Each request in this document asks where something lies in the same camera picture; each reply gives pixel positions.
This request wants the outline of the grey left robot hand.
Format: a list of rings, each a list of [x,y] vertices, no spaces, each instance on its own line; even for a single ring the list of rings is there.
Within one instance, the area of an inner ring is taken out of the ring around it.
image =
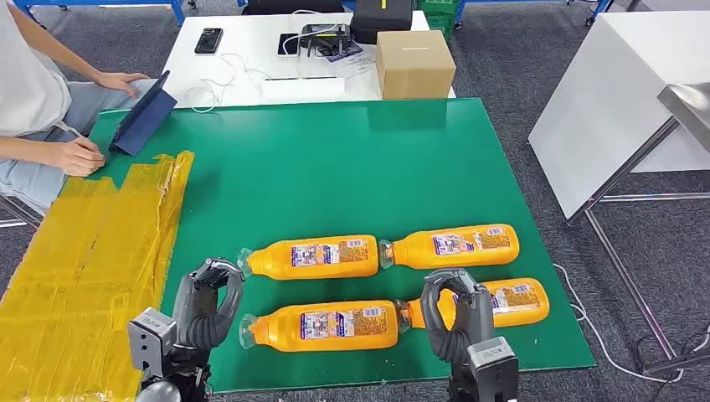
[[[219,346],[238,311],[244,280],[237,265],[220,258],[207,258],[184,275],[172,310],[177,344],[206,351]]]

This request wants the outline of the person's right hand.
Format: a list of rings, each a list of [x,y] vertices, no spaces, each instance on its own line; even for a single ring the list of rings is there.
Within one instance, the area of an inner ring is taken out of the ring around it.
[[[73,177],[88,177],[105,165],[100,149],[85,137],[54,144],[53,165]]]

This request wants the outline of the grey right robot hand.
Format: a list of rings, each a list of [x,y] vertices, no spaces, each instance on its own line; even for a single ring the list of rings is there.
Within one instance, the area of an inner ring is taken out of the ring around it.
[[[443,289],[457,295],[451,328],[446,327],[438,308]],[[420,307],[432,351],[442,361],[454,365],[468,363],[467,349],[492,337],[490,292],[464,268],[444,268],[427,275]]]

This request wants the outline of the person's left hand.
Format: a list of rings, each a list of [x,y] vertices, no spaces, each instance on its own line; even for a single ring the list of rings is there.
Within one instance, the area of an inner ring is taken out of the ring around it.
[[[136,90],[131,82],[136,80],[147,80],[148,76],[141,73],[113,73],[97,70],[92,75],[92,80],[100,86],[113,90],[126,92],[131,98],[136,98]]]

